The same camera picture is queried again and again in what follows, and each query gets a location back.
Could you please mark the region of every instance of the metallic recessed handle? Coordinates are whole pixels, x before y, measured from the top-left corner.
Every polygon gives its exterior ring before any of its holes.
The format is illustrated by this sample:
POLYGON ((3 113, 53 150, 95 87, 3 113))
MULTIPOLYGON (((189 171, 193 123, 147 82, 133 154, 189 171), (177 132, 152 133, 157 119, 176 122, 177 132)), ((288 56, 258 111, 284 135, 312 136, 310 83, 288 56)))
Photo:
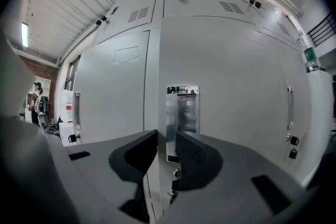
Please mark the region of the metallic recessed handle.
POLYGON ((290 130, 293 128, 294 123, 294 97, 293 97, 293 87, 287 87, 288 93, 288 125, 287 129, 290 130))
POLYGON ((79 105, 80 105, 80 92, 75 92, 75 100, 73 102, 74 107, 74 117, 73 122, 75 127, 80 130, 80 114, 79 114, 79 105))

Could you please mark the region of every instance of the person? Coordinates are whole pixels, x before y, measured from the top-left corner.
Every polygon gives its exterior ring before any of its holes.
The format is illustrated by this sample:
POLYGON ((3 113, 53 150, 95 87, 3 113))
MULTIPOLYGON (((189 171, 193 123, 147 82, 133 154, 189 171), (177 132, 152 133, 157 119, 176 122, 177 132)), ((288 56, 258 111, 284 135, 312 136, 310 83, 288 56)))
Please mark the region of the person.
POLYGON ((34 83, 34 90, 35 92, 31 95, 31 102, 30 102, 30 107, 29 110, 32 112, 32 123, 38 125, 38 111, 35 111, 35 102, 36 100, 40 97, 41 92, 43 91, 42 85, 40 82, 35 82, 34 83))

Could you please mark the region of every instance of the vent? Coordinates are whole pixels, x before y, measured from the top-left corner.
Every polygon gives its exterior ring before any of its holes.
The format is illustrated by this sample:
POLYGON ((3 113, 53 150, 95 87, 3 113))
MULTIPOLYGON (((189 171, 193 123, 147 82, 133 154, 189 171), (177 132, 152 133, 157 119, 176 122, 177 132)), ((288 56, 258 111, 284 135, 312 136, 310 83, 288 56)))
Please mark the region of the vent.
POLYGON ((147 13, 148 13, 148 9, 149 7, 147 8, 142 8, 139 12, 139 15, 138 15, 138 19, 140 18, 143 18, 143 17, 146 17, 147 16, 147 13))
POLYGON ((235 12, 239 14, 244 14, 242 10, 234 3, 227 3, 227 2, 222 2, 222 1, 219 1, 219 3, 221 4, 221 6, 224 8, 226 12, 235 12))
POLYGON ((289 33, 287 32, 285 26, 283 24, 279 23, 279 22, 277 22, 277 23, 280 26, 282 32, 284 32, 287 36, 289 36, 289 33))
POLYGON ((138 13, 139 13, 138 10, 135 11, 135 12, 132 12, 130 18, 128 19, 128 23, 130 23, 130 22, 136 20, 136 17, 137 17, 137 15, 138 15, 138 13))
POLYGON ((128 19, 128 23, 130 23, 130 22, 132 22, 136 19, 141 19, 143 17, 146 17, 147 13, 148 13, 148 9, 149 9, 149 7, 142 8, 140 11, 136 10, 135 12, 132 12, 131 15, 130 15, 130 18, 128 19))

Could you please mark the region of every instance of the chrome handle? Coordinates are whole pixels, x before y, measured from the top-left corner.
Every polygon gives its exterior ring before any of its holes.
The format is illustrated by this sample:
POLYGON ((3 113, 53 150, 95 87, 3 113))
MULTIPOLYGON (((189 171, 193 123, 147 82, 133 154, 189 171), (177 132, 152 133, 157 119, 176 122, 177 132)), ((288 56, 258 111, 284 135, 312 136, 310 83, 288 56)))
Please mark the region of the chrome handle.
POLYGON ((294 122, 294 97, 293 97, 293 87, 288 86, 287 87, 287 93, 288 93, 288 125, 287 129, 290 130, 293 128, 293 122, 294 122))
POLYGON ((79 104, 80 104, 80 92, 75 92, 75 100, 73 102, 74 107, 73 122, 75 123, 75 127, 80 130, 79 104))

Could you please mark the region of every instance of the railing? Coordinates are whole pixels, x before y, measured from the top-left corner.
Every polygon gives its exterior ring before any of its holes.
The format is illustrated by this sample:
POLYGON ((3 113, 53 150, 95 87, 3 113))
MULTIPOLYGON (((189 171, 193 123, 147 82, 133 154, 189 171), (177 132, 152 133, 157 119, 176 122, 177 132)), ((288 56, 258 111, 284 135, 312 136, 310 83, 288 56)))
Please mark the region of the railing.
POLYGON ((322 22, 308 32, 308 35, 311 37, 316 47, 335 34, 336 21, 331 13, 329 13, 322 22))

